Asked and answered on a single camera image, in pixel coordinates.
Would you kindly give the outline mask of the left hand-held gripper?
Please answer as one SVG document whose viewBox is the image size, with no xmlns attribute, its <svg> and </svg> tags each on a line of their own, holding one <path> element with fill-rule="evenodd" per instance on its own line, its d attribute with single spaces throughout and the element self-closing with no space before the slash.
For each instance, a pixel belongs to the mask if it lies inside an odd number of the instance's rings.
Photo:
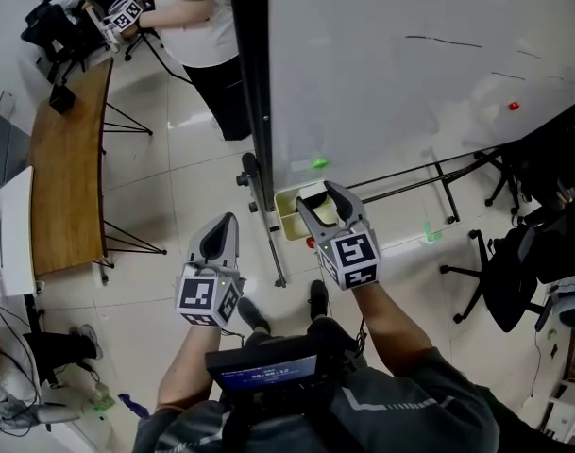
<svg viewBox="0 0 575 453">
<path fill-rule="evenodd" d="M 188 261 L 177 280 L 175 311 L 190 325 L 226 327 L 243 296 L 239 223 L 232 212 L 211 219 L 189 241 Z"/>
</svg>

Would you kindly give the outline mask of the cream plastic box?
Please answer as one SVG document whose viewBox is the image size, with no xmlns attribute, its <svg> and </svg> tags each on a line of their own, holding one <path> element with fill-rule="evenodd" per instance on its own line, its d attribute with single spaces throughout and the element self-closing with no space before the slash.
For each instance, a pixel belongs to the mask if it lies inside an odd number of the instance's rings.
<svg viewBox="0 0 575 453">
<path fill-rule="evenodd" d="M 294 187 L 279 190 L 275 193 L 274 203 L 283 236 L 287 242 L 294 242 L 309 236 L 300 214 L 297 211 L 296 199 L 303 200 L 311 194 L 326 190 L 322 180 L 302 183 Z M 314 210 L 318 217 L 325 223 L 339 222 L 339 217 L 334 203 L 328 203 Z"/>
</svg>

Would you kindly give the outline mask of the person's right forearm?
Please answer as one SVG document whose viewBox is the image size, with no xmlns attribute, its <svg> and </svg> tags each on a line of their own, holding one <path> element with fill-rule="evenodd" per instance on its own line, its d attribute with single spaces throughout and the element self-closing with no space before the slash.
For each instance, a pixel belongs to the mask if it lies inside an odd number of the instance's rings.
<svg viewBox="0 0 575 453">
<path fill-rule="evenodd" d="M 393 375 L 404 377 L 433 348 L 429 336 L 379 283 L 352 292 L 381 362 Z"/>
</svg>

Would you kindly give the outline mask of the person's left forearm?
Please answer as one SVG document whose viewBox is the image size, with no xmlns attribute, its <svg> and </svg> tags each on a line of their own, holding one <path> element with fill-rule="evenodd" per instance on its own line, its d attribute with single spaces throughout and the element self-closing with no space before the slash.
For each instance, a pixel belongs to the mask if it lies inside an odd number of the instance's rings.
<svg viewBox="0 0 575 453">
<path fill-rule="evenodd" d="M 156 410 L 186 411 L 209 399 L 213 380 L 206 366 L 206 354 L 217 352 L 221 329 L 192 326 L 168 370 L 157 394 Z"/>
</svg>

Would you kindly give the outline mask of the person's black shoe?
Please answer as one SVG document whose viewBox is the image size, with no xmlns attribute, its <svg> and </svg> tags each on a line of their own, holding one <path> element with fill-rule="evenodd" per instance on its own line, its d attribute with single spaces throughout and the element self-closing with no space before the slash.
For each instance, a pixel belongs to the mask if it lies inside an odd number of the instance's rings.
<svg viewBox="0 0 575 453">
<path fill-rule="evenodd" d="M 262 316 L 256 305 L 246 296 L 242 296 L 237 304 L 241 319 L 252 329 L 253 332 L 271 333 L 271 327 Z"/>
<path fill-rule="evenodd" d="M 310 286 L 310 305 L 311 320 L 314 321 L 320 317 L 326 317 L 328 314 L 329 293 L 325 283 L 316 279 Z"/>
</svg>

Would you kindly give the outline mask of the person's black trousers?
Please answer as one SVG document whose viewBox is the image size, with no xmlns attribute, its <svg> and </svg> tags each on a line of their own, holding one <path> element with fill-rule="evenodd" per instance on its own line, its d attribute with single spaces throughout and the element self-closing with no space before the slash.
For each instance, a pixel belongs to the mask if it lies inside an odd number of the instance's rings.
<svg viewBox="0 0 575 453">
<path fill-rule="evenodd" d="M 324 371 L 355 371 L 368 363 L 357 341 L 350 337 L 332 318 L 315 319 L 304 335 L 271 336 L 253 332 L 246 340 L 243 350 L 279 350 L 281 347 L 303 346 L 317 355 Z"/>
</svg>

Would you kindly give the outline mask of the black chest-mounted screen device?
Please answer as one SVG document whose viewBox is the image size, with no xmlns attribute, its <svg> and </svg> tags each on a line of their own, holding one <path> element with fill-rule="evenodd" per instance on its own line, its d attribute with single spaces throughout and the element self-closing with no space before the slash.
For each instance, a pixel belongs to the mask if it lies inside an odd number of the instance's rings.
<svg viewBox="0 0 575 453">
<path fill-rule="evenodd" d="M 323 403 L 329 390 L 354 371 L 362 353 L 297 336 L 205 355 L 206 368 L 236 408 L 306 411 Z"/>
</svg>

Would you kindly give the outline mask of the wooden table with black legs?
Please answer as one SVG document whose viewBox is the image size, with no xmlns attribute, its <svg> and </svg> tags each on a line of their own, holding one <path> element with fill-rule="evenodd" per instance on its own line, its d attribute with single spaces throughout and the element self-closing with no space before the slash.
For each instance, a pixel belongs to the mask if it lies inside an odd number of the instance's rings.
<svg viewBox="0 0 575 453">
<path fill-rule="evenodd" d="M 87 263 L 112 268 L 109 254 L 166 255 L 166 250 L 104 218 L 102 161 L 105 132 L 151 136 L 136 120 L 106 122 L 113 60 L 105 59 L 65 84 L 76 96 L 60 115 L 45 98 L 38 106 L 27 163 L 34 168 L 31 246 L 35 277 Z M 115 242 L 113 249 L 108 242 Z"/>
</svg>

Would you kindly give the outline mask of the blue cloth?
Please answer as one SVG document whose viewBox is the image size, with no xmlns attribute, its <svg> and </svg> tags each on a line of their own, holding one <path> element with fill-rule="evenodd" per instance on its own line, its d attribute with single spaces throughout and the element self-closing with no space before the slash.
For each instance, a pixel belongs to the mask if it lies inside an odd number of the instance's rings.
<svg viewBox="0 0 575 453">
<path fill-rule="evenodd" d="M 118 394 L 120 401 L 136 416 L 141 419 L 148 418 L 150 413 L 148 409 L 140 403 L 133 401 L 129 394 Z"/>
</svg>

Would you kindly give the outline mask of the white desk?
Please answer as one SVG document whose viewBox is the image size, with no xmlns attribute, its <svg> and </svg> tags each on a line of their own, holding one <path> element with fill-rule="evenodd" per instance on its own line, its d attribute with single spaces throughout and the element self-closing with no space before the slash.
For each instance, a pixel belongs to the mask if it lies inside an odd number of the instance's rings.
<svg viewBox="0 0 575 453">
<path fill-rule="evenodd" d="M 0 189 L 0 295 L 36 292 L 31 246 L 34 168 L 26 167 Z"/>
</svg>

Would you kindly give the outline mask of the person's grey shirt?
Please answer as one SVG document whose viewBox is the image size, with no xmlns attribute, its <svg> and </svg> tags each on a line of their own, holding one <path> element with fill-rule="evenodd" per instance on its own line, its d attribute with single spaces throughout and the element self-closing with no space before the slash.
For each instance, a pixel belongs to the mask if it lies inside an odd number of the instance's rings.
<svg viewBox="0 0 575 453">
<path fill-rule="evenodd" d="M 439 351 L 404 377 L 359 361 L 315 395 L 334 422 L 317 433 L 301 412 L 232 425 L 217 401 L 159 410 L 140 422 L 132 453 L 497 453 L 499 427 L 477 388 Z"/>
</svg>

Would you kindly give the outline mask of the black office chair with jacket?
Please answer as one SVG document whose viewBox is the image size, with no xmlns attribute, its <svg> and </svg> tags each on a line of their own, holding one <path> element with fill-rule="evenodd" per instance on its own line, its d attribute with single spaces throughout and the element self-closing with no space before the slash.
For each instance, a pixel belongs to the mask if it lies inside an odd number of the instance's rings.
<svg viewBox="0 0 575 453">
<path fill-rule="evenodd" d="M 501 177 L 484 200 L 487 207 L 509 186 L 515 202 L 512 214 L 518 213 L 520 194 L 543 207 L 560 209 L 560 196 L 575 188 L 575 105 L 524 138 L 503 145 L 489 162 Z"/>
</svg>

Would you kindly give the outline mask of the black pen holder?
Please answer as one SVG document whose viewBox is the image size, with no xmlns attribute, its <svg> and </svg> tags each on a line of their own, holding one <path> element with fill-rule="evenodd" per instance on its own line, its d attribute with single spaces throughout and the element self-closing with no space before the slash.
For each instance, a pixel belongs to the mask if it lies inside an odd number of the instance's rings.
<svg viewBox="0 0 575 453">
<path fill-rule="evenodd" d="M 63 115 L 74 107 L 75 101 L 76 96 L 66 85 L 55 84 L 52 87 L 52 91 L 48 99 L 48 105 L 56 113 Z"/>
</svg>

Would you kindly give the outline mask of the grey refrigerator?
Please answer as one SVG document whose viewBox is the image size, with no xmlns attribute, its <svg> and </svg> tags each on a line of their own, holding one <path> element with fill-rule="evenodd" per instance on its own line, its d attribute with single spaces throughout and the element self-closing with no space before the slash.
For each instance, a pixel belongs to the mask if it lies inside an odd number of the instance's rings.
<svg viewBox="0 0 575 453">
<path fill-rule="evenodd" d="M 0 115 L 0 189 L 26 166 L 30 137 Z"/>
</svg>

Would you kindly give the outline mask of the grey backpack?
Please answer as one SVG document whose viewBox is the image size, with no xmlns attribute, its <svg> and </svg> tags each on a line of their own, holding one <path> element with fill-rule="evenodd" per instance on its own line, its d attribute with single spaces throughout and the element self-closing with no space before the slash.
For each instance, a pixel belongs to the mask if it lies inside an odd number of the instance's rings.
<svg viewBox="0 0 575 453">
<path fill-rule="evenodd" d="M 575 331 L 575 276 L 550 285 L 551 312 L 560 323 Z"/>
</svg>

